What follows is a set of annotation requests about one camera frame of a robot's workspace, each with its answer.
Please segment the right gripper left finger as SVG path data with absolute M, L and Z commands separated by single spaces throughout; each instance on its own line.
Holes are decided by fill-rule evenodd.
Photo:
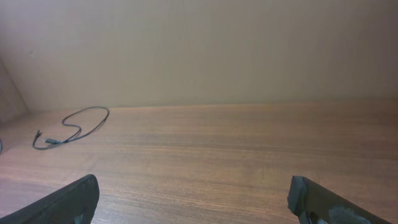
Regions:
M 100 197 L 97 178 L 88 174 L 1 218 L 1 224 L 90 224 Z

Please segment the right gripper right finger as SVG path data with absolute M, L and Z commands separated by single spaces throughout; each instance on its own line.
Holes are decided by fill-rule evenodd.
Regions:
M 287 201 L 289 210 L 301 224 L 388 224 L 303 176 L 292 177 Z

